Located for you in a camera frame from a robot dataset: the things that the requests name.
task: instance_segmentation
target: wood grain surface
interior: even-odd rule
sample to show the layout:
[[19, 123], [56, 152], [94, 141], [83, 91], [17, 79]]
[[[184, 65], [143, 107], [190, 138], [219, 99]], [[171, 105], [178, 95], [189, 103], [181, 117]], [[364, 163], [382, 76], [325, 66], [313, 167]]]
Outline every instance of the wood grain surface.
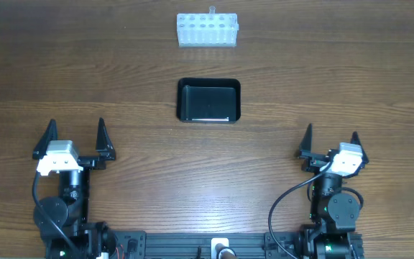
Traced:
[[[235, 48], [178, 48], [177, 13], [236, 12]], [[237, 78], [236, 124], [175, 117], [182, 77]], [[371, 163], [349, 179], [367, 258], [414, 258], [414, 1], [0, 0], [0, 256], [42, 257], [31, 151], [49, 119], [93, 154], [98, 118], [118, 159], [91, 176], [92, 221], [115, 230], [266, 232], [272, 202], [357, 130]], [[40, 196], [55, 195], [56, 176]], [[275, 230], [309, 223], [303, 190]]]

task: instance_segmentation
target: wooden table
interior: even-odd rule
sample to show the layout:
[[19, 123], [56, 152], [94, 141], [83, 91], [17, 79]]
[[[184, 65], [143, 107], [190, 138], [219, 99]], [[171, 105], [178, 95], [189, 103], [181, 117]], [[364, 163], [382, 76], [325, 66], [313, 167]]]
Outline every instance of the wooden table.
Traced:
[[[236, 48], [178, 48], [177, 13], [236, 12]], [[237, 78], [236, 124], [175, 117], [182, 77]], [[414, 258], [414, 1], [0, 0], [0, 256], [44, 255], [31, 151], [49, 119], [94, 154], [103, 117], [118, 159], [91, 176], [91, 221], [115, 230], [266, 232], [272, 202], [359, 132], [371, 163], [348, 180], [368, 258]], [[55, 175], [40, 196], [55, 195]], [[305, 191], [275, 230], [308, 223]]]

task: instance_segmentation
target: wooden tabletop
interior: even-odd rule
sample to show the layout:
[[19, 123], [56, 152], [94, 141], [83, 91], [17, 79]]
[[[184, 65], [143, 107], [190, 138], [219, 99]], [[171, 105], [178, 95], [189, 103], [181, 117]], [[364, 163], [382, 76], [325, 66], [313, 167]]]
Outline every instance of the wooden tabletop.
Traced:
[[[238, 14], [235, 48], [179, 48], [177, 13]], [[236, 124], [175, 116], [183, 77], [236, 78]], [[0, 0], [0, 256], [42, 257], [33, 147], [49, 120], [94, 154], [103, 117], [117, 161], [91, 176], [92, 222], [147, 232], [267, 231], [273, 201], [310, 178], [294, 158], [308, 123], [326, 153], [357, 131], [371, 163], [367, 258], [414, 258], [414, 1]], [[40, 181], [56, 195], [58, 178]], [[305, 191], [277, 231], [309, 223]]]

